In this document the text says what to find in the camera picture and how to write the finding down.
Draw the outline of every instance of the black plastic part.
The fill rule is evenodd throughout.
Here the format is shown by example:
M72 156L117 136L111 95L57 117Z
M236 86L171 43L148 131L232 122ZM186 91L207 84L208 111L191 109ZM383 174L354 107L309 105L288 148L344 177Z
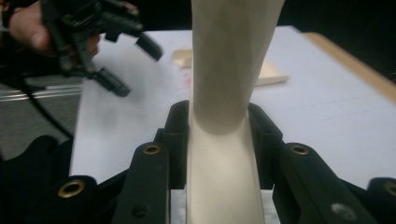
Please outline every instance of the black plastic part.
M0 223L24 223L46 192L67 178L71 146L41 136L19 157L0 162Z
M272 189L274 180L270 170L277 161L278 152L283 146L282 132L257 105L249 104L248 114L256 154L261 189Z
M159 61L163 56L163 49L145 34L139 36L136 45L143 49L155 61Z
M70 176L40 198L33 214L26 218L26 224L86 223L92 218L91 201L95 192L96 181L92 177Z
M172 105L163 129L162 142L169 146L170 188L184 189L187 179L189 101Z
M300 207L298 223L376 223L311 147L286 144L280 151L279 165ZM275 182L275 190L281 189ZM276 210L287 206L282 200L275 203Z
M118 96L125 97L131 92L129 87L122 83L116 76L108 72L105 68L99 70L93 78L108 91L113 91Z
M134 152L111 223L169 223L169 203L168 148L146 143Z
M88 51L91 34L106 33L106 39L117 42L120 34L139 37L136 44L158 61L162 49L144 35L143 25L136 9L127 8L115 0L43 0L43 22L54 40L59 55L59 65L65 76L96 79L116 95L124 97L130 89L112 74L102 69L96 71ZM67 45L77 50L79 65L69 56Z

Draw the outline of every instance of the screw hole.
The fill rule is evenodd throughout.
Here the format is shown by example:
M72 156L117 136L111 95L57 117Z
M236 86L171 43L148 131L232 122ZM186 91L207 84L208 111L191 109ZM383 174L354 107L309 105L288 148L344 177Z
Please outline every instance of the screw hole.
M72 180L65 183L58 191L61 198L71 198L80 194L85 189L85 184L81 180Z
M349 206L346 206L342 203L332 204L332 211L341 219L346 221L355 221L358 219L355 211L353 211L353 209Z
M157 154L161 151L160 147L157 146L149 146L143 149L143 152L149 155Z
M291 151L299 155L306 155L309 153L309 150L305 147L292 147Z
M140 203L136 205L131 211L132 217L143 218L149 214L149 206L145 203Z

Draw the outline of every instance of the cream cylindrical object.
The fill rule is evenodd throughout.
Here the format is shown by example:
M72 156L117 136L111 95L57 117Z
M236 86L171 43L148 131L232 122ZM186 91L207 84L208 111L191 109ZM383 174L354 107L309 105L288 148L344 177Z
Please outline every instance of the cream cylindrical object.
M244 117L282 5L192 0L193 101L201 125L235 125Z
M263 224L248 103L283 0L192 0L188 224Z

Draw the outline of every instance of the black cable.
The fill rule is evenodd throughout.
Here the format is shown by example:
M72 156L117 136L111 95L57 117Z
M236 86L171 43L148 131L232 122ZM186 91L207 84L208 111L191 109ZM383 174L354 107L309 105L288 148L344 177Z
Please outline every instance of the black cable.
M58 122L43 106L40 104L37 99L33 96L32 90L28 87L26 84L24 77L21 74L21 64L19 62L21 61L19 58L19 55L17 52L15 52L15 40L9 35L9 34L4 34L3 36L4 41L5 41L5 49L4 53L5 54L5 60L7 61L7 65L9 68L9 73L14 76L16 80L16 84L19 84L19 87L21 91L23 91L26 96L29 98L30 102L32 105L35 107L35 109L47 120L49 123L54 126L59 132L64 134L67 138L73 139L74 136L71 134L69 131L66 130L66 128Z
M49 123L54 126L58 131L60 131L62 134L64 134L67 138L73 139L74 136L71 134L69 131L66 130L66 128L58 122L38 101L37 99L33 96L32 91L29 89L28 85L26 84L22 74L21 70L18 67L17 61L18 57L15 55L15 53L11 53L12 59L9 61L9 66L10 66L10 73L11 75L15 76L17 79L17 82L20 84L21 91L23 91L26 96L29 98L30 102L32 105L35 107L35 109L47 120Z
M66 130L66 128L59 123L38 101L37 99L33 96L32 92L29 90L29 87L26 85L26 82L24 81L24 78L21 76L21 73L18 75L18 80L21 84L21 90L27 95L29 98L30 102L32 105L35 107L35 109L38 110L38 112L49 121L50 124L52 124L56 129L58 129L61 133L63 133L66 137L73 139L74 136L71 134L69 131Z

